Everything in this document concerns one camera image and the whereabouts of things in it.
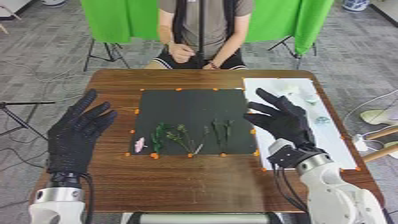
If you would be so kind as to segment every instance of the light stand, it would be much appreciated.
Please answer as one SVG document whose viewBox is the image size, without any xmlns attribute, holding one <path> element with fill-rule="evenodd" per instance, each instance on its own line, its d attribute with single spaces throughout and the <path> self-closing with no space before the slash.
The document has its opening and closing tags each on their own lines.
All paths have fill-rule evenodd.
<svg viewBox="0 0 398 224">
<path fill-rule="evenodd" d="M 109 56 L 109 58 L 103 58 L 103 57 L 93 55 L 94 44 L 96 44 L 96 40 L 93 39 L 91 40 L 89 54 L 87 54 L 87 59 L 85 59 L 85 65 L 84 65 L 84 72 L 87 72 L 91 58 L 101 59 L 107 62 L 116 62 L 121 59 L 125 65 L 126 65 L 126 67 L 130 69 L 128 62 L 126 62 L 126 60 L 123 58 L 123 55 L 121 55 L 121 52 L 119 52 L 119 49 L 123 49 L 121 45 L 119 44 L 103 43 L 105 50 L 107 50 L 107 56 Z"/>
<path fill-rule="evenodd" d="M 48 141 L 48 138 L 46 136 L 39 133 L 39 131 L 34 129 L 34 127 L 29 125 L 29 122 L 32 120 L 32 117 L 34 117 L 34 113 L 36 113 L 36 110 L 38 110 L 38 107 L 39 105 L 45 105 L 45 104 L 55 104 L 55 102 L 20 102 L 20 103 L 6 103 L 6 102 L 0 102 L 0 110 L 4 111 L 4 113 L 7 114 L 7 116 L 13 118 L 13 120 L 16 121 L 16 123 L 20 124 L 20 127 L 13 128 L 11 130 L 7 130 L 4 133 L 0 133 L 0 136 L 11 134 L 13 132 L 16 132 L 20 129 L 27 128 L 32 133 L 36 135 L 39 135 L 39 137 Z M 27 121 L 23 121 L 23 119 L 18 117 L 18 115 L 11 112 L 7 106 L 25 106 L 25 105 L 34 105 L 34 109 L 29 113 L 29 118 L 27 118 Z"/>
<path fill-rule="evenodd" d="M 286 44 L 286 41 L 288 41 L 288 39 L 292 38 L 293 36 L 288 36 L 279 42 L 277 42 L 277 44 L 272 46 L 272 48 L 268 49 L 268 51 L 272 51 L 277 47 L 279 47 L 279 45 L 283 45 L 284 47 L 286 47 L 286 49 L 288 49 L 288 51 L 290 51 L 290 55 L 292 55 L 292 57 L 297 59 L 297 70 L 300 69 L 300 64 L 302 64 L 302 55 L 299 55 L 295 52 L 293 52 L 293 50 L 290 49 L 290 46 L 288 46 L 288 44 Z M 315 56 L 316 56 L 316 54 L 318 54 L 318 50 L 316 50 L 316 43 L 313 43 L 313 50 L 315 50 Z"/>
<path fill-rule="evenodd" d="M 197 50 L 197 69 L 205 67 L 205 10 L 206 0 L 199 0 L 199 50 Z"/>
</svg>

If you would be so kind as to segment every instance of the white paper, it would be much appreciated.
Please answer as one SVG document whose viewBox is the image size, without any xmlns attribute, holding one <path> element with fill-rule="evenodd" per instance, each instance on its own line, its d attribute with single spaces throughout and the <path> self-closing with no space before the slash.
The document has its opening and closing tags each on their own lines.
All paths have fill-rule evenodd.
<svg viewBox="0 0 398 224">
<path fill-rule="evenodd" d="M 313 86 L 311 79 L 292 78 L 247 78 L 245 80 L 245 98 L 247 101 L 270 104 L 263 101 L 256 94 L 256 89 L 263 88 L 276 96 L 286 96 L 290 101 L 297 106 L 300 106 L 308 111 L 309 127 L 313 129 L 316 138 L 316 147 L 322 148 L 331 154 L 332 160 L 340 163 L 343 169 L 356 169 L 357 164 L 354 161 L 352 153 L 341 139 L 340 130 L 332 121 L 332 117 L 316 94 L 316 89 Z M 316 124 L 316 118 L 327 117 L 331 119 L 329 124 Z M 260 128 L 256 128 L 256 140 L 260 146 L 261 162 L 263 167 L 272 169 L 267 157 L 270 156 L 268 147 L 276 141 L 270 133 Z"/>
</svg>

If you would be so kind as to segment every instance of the black glove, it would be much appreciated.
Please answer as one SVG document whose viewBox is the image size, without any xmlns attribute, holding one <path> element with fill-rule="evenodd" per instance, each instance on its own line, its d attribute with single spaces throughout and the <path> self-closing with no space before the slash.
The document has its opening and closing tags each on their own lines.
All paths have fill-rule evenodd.
<svg viewBox="0 0 398 224">
<path fill-rule="evenodd" d="M 103 114 L 110 108 L 109 102 L 84 113 L 94 100 L 96 90 L 91 90 L 77 104 L 69 107 L 48 131 L 48 173 L 87 173 L 96 140 L 117 116 L 116 111 Z"/>
<path fill-rule="evenodd" d="M 263 100 L 276 106 L 277 110 L 260 103 L 251 102 L 249 108 L 265 114 L 245 114 L 247 121 L 260 126 L 274 135 L 295 143 L 297 147 L 315 146 L 315 135 L 308 125 L 306 110 L 295 106 L 288 98 L 276 97 L 263 89 L 256 90 Z"/>
</svg>

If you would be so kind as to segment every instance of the black pants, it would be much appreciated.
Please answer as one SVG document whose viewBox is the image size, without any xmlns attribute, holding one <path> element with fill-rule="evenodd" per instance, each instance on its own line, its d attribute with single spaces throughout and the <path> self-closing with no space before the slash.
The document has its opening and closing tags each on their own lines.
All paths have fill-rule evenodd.
<svg viewBox="0 0 398 224">
<path fill-rule="evenodd" d="M 167 69 L 197 69 L 199 68 L 196 56 L 190 57 L 190 60 L 187 63 L 178 63 L 174 61 L 174 58 L 167 50 L 162 51 L 158 57 L 153 60 L 164 65 Z M 247 69 L 242 56 L 238 53 L 233 54 L 233 56 L 226 60 L 221 66 L 221 69 L 229 69 L 229 70 Z"/>
</svg>

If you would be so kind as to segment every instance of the tripod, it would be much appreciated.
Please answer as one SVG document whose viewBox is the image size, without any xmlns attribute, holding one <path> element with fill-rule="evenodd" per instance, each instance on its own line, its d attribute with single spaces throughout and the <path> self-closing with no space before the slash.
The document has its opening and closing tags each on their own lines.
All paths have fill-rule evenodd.
<svg viewBox="0 0 398 224">
<path fill-rule="evenodd" d="M 29 122 L 32 120 L 38 107 L 39 107 L 39 105 L 45 105 L 45 104 L 55 104 L 55 102 L 20 102 L 20 103 L 6 103 L 6 102 L 0 102 L 0 110 L 4 111 L 4 113 L 7 114 L 7 116 L 13 118 L 13 120 L 16 121 L 16 123 L 20 124 L 20 127 L 13 128 L 4 133 L 0 133 L 0 136 L 11 134 L 20 129 L 27 128 L 32 131 L 32 133 L 48 141 L 46 136 L 39 133 L 39 131 L 29 125 Z M 29 113 L 27 121 L 23 121 L 23 119 L 18 117 L 18 115 L 11 112 L 11 110 L 7 108 L 7 106 L 14 106 L 14 105 L 16 106 L 34 105 L 32 111 Z"/>
<path fill-rule="evenodd" d="M 101 59 L 107 62 L 116 62 L 121 59 L 125 65 L 126 65 L 126 67 L 130 69 L 128 62 L 126 62 L 126 60 L 123 58 L 123 55 L 121 55 L 121 52 L 119 52 L 119 49 L 123 49 L 121 45 L 119 44 L 103 43 L 105 50 L 107 50 L 107 56 L 109 56 L 109 58 L 103 58 L 103 57 L 93 55 L 94 44 L 96 44 L 96 40 L 93 39 L 91 40 L 89 54 L 87 54 L 87 58 L 85 58 L 84 72 L 87 72 L 91 58 Z"/>
<path fill-rule="evenodd" d="M 286 47 L 286 49 L 288 49 L 288 51 L 290 51 L 290 55 L 292 55 L 292 57 L 297 59 L 297 70 L 300 69 L 300 65 L 302 65 L 302 55 L 299 55 L 295 52 L 293 52 L 293 50 L 290 49 L 290 46 L 288 46 L 288 44 L 286 44 L 286 41 L 290 40 L 290 38 L 292 38 L 293 36 L 288 36 L 281 41 L 279 41 L 279 43 L 272 46 L 272 48 L 268 49 L 268 51 L 272 51 L 276 48 L 277 48 L 277 46 L 283 44 L 283 46 Z M 316 49 L 316 43 L 313 43 L 313 50 L 315 50 L 315 56 L 316 56 L 316 54 L 318 54 L 318 49 Z"/>
</svg>

